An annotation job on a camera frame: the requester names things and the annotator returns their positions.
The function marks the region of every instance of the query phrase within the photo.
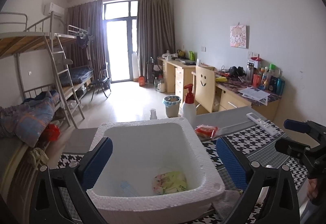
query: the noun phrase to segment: curtain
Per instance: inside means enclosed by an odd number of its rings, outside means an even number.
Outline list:
[[[173,18],[169,0],[138,0],[137,45],[140,76],[147,76],[146,63],[175,53]]]
[[[90,55],[94,69],[94,77],[97,78],[100,68],[105,64],[104,24],[102,21],[103,1],[88,2],[68,8],[67,24],[88,30],[92,37],[89,38]],[[72,44],[66,47],[66,57],[74,64],[72,67],[89,65],[86,49]]]

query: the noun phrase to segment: door handle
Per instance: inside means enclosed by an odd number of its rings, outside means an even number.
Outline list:
[[[232,105],[234,108],[238,108],[237,106],[235,106],[234,104],[228,102],[230,105]]]

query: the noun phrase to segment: tiled floor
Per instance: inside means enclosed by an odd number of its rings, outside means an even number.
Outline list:
[[[162,100],[167,94],[155,91],[153,85],[139,87],[137,82],[120,82],[113,83],[111,90],[108,98],[102,91],[94,94],[93,101],[91,101],[93,91],[88,92],[82,98],[85,119],[82,119],[78,110],[74,113],[78,128],[98,127],[102,123],[148,120],[151,108],[156,109],[158,119],[166,118]],[[46,153],[50,159],[48,163],[50,168],[56,167],[74,129],[72,124],[70,127],[64,124],[61,127],[60,138],[48,147]]]

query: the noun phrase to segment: electrical outlet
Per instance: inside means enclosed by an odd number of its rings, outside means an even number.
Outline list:
[[[252,52],[248,51],[247,59],[251,59],[251,58],[252,58]]]

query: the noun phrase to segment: white foam box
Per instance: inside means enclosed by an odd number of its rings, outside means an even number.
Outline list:
[[[110,224],[194,220],[225,190],[214,164],[184,117],[102,124],[90,150],[102,137],[112,140],[113,153],[87,193]],[[184,173],[187,190],[156,195],[152,179],[173,170]],[[122,181],[127,181],[138,196],[125,197]]]

